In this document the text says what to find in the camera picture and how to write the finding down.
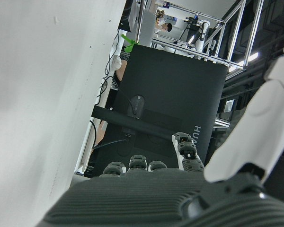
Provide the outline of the right white dexterous robot hand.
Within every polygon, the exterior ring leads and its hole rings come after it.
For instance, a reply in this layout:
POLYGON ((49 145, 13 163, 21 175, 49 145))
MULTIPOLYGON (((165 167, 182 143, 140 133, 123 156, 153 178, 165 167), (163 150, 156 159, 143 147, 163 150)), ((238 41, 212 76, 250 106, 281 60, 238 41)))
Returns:
POLYGON ((284 227, 284 202, 264 188, 284 151, 284 53, 207 165, 184 133, 172 142, 178 168, 113 162, 67 190, 39 226, 284 227))

